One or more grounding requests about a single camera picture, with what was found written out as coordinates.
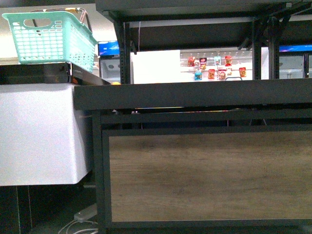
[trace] white cable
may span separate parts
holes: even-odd
[[[85,233],[85,232],[91,232],[91,231],[98,231],[97,228],[89,228],[89,229],[84,229],[84,230],[80,230],[80,231],[77,231],[73,234],[79,234],[79,233]]]
[[[138,23],[138,50],[140,51],[141,21]]]
[[[76,224],[76,223],[79,223],[79,222],[78,222],[78,221],[75,221],[75,222],[73,222],[72,224],[70,224],[70,225],[68,226],[68,228],[66,229],[66,234],[68,234],[69,229],[70,229],[74,224]]]
[[[68,224],[66,224],[64,227],[62,227],[61,230],[59,230],[58,234],[60,234],[65,228],[67,228],[67,226],[71,225],[72,223],[74,223],[75,221],[70,221]]]
[[[92,222],[89,220],[83,221],[83,222],[78,222],[75,220],[70,221],[68,224],[66,224],[61,230],[59,230],[58,234],[60,234],[65,228],[67,228],[66,230],[66,234],[68,234],[69,229],[76,223],[92,223],[92,224],[98,224],[97,222]]]
[[[83,222],[78,222],[78,221],[76,221],[76,222],[71,223],[71,224],[68,226],[68,228],[67,228],[67,230],[66,230],[66,234],[69,234],[68,232],[69,232],[69,229],[71,228],[71,226],[73,226],[74,224],[77,224],[77,223],[92,223],[92,224],[98,224],[98,223],[96,223],[96,222],[92,222],[92,221],[89,221],[89,220],[86,220],[86,221],[83,221]]]

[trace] mint green plastic basket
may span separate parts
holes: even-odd
[[[71,62],[92,72],[97,41],[86,25],[66,11],[7,13],[20,64]],[[49,19],[44,27],[26,20]]]

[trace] hanging product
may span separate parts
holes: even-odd
[[[215,70],[209,69],[208,70],[208,79],[214,79],[215,78]]]
[[[220,56],[215,56],[214,57],[214,65],[215,66],[221,65],[221,57]]]
[[[195,58],[194,64],[195,64],[195,66],[199,66],[200,63],[199,63],[198,58]]]
[[[189,56],[189,58],[188,58],[188,67],[194,67],[195,66],[195,57],[193,57],[193,56]]]
[[[194,80],[202,80],[202,72],[201,70],[198,68],[196,71],[195,71],[195,79]]]
[[[226,69],[226,75],[231,76],[232,75],[232,67],[227,67]]]
[[[200,69],[206,70],[207,58],[200,58],[199,62],[200,62]]]
[[[226,78],[226,69],[220,68],[218,71],[219,71],[219,79],[225,79]]]
[[[227,55],[225,57],[225,66],[227,67],[232,66],[232,56]]]
[[[239,68],[239,74],[240,74],[240,77],[246,77],[246,67],[240,67]]]

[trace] electrical cord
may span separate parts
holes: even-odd
[[[66,234],[69,234],[70,228],[71,228],[73,225],[77,224],[77,223],[98,224],[98,223],[96,223],[96,222],[89,221],[89,220],[86,220],[86,221],[83,221],[83,222],[78,222],[78,221],[72,220],[72,221],[70,221],[68,224],[66,224],[61,230],[59,230],[58,234],[60,234],[65,228],[67,228],[67,229],[66,229]],[[78,231],[78,233],[90,232],[90,231],[98,231],[98,229],[97,229],[97,228],[84,229],[84,230]]]
[[[75,220],[70,221],[68,224],[66,224],[64,227],[62,227],[61,230],[59,230],[58,234],[60,234],[65,228],[67,228],[69,225],[71,225],[72,223],[75,223]]]
[[[80,233],[91,232],[91,231],[97,231],[98,232],[98,229],[97,228],[83,229],[83,230],[77,231],[73,234],[80,234]]]

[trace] wood grain panel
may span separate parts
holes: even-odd
[[[312,218],[312,132],[109,140],[113,222]]]

